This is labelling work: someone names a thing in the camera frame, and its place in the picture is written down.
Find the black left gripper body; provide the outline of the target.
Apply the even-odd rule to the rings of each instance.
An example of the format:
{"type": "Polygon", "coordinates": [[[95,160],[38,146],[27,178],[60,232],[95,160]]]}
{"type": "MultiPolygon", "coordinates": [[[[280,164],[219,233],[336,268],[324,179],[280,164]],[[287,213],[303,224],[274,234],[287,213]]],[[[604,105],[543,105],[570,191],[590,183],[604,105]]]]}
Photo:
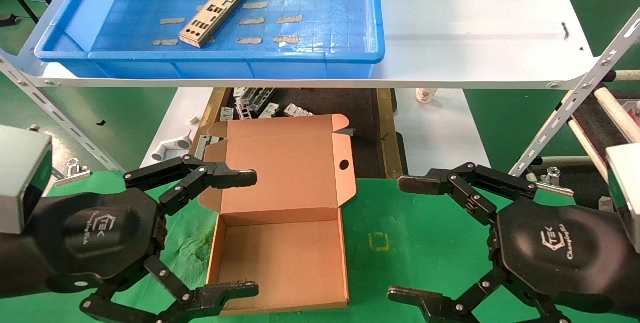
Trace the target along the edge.
{"type": "Polygon", "coordinates": [[[165,214],[137,188],[41,198],[21,234],[1,234],[0,295],[125,291],[166,236],[165,214]]]}

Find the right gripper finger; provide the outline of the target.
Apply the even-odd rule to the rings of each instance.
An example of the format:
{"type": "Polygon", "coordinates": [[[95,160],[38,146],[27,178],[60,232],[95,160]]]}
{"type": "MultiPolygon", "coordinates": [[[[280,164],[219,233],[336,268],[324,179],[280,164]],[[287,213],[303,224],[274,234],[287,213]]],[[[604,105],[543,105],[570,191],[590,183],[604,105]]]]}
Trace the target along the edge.
{"type": "Polygon", "coordinates": [[[449,196],[483,226],[492,226],[498,219],[498,208],[482,196],[478,189],[515,202],[532,200],[537,186],[520,177],[468,162],[453,169],[432,168],[425,176],[402,175],[400,191],[426,196],[449,196]]]}
{"type": "Polygon", "coordinates": [[[499,287],[514,281],[514,273],[495,266],[457,299],[422,289],[391,286],[387,291],[390,301],[418,307],[426,323],[477,323],[474,309],[499,287]]]}

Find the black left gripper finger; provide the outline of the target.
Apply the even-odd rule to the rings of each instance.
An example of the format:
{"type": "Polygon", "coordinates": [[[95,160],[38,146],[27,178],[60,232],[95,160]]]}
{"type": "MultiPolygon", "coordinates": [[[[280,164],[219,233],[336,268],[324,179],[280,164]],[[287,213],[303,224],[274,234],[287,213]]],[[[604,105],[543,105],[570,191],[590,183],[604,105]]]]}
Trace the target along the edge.
{"type": "Polygon", "coordinates": [[[144,268],[173,297],[164,311],[154,314],[112,302],[115,288],[100,287],[83,300],[80,311],[103,323],[189,323],[194,319],[219,316],[230,300],[256,297],[259,285],[249,280],[208,284],[196,289],[188,287],[155,255],[144,262],[144,268]]]}
{"type": "Polygon", "coordinates": [[[226,190],[251,187],[258,182],[254,170],[233,170],[225,162],[204,162],[186,154],[127,172],[126,189],[150,191],[173,184],[158,198],[160,211],[173,216],[209,188],[226,190]]]}

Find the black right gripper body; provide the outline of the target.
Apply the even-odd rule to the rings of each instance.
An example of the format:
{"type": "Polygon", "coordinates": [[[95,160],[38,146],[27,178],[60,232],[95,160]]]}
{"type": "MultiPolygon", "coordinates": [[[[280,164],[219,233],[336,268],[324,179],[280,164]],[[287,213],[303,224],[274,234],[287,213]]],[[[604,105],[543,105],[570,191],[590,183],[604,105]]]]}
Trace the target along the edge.
{"type": "Polygon", "coordinates": [[[490,239],[505,288],[523,304],[546,296],[580,312],[639,316],[639,254],[617,214],[520,198],[498,212],[490,239]]]}

